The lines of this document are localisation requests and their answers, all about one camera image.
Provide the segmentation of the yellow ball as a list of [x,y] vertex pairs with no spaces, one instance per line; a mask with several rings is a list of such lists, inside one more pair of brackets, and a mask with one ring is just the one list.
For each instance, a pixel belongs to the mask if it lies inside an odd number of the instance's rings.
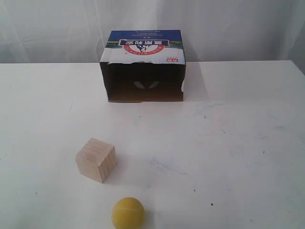
[[112,209],[112,223],[116,229],[141,229],[144,219],[142,203],[132,197],[119,200]]

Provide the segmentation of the blue white cardboard box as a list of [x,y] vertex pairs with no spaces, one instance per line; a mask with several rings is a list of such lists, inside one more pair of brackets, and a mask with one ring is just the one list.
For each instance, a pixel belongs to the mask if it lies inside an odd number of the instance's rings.
[[186,61],[180,30],[112,31],[100,59],[109,102],[181,102]]

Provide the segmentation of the light wooden cube block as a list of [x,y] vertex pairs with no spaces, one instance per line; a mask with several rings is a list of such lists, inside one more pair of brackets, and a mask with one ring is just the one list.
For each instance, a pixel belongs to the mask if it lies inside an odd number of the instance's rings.
[[79,172],[99,183],[104,183],[117,164],[115,147],[91,138],[76,155]]

